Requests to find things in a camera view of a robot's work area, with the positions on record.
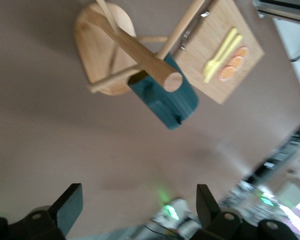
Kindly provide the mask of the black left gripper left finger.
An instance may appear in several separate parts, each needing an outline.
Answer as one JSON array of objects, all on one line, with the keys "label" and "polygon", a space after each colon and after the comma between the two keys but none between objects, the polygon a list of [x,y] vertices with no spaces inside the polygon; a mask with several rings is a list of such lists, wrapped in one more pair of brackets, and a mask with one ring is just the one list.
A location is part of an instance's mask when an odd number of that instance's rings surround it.
[{"label": "black left gripper left finger", "polygon": [[65,240],[82,210],[82,184],[73,183],[51,206],[39,207],[13,224],[0,217],[0,240]]}]

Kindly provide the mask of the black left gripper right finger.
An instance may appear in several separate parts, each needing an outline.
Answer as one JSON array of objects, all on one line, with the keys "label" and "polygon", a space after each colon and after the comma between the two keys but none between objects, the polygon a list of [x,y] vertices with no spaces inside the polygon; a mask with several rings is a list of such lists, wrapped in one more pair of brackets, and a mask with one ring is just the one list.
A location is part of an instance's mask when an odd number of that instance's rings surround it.
[{"label": "black left gripper right finger", "polygon": [[222,211],[206,184],[196,188],[196,211],[201,228],[192,240],[296,240],[293,231],[284,223],[263,219],[257,226],[237,214]]}]

